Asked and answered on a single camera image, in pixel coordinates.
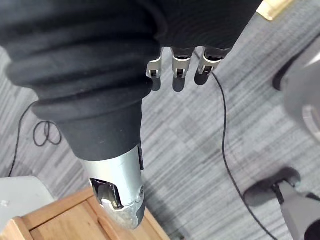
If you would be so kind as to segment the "right robot hand black cloth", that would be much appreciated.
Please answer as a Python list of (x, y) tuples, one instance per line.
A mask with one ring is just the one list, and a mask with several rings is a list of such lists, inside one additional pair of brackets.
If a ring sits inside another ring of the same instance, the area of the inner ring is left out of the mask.
[(196, 83), (232, 50), (259, 0), (3, 0), (0, 45), (8, 79), (38, 96), (82, 161), (101, 207), (126, 229), (145, 213), (142, 101), (161, 86), (162, 49), (180, 92), (194, 49)]

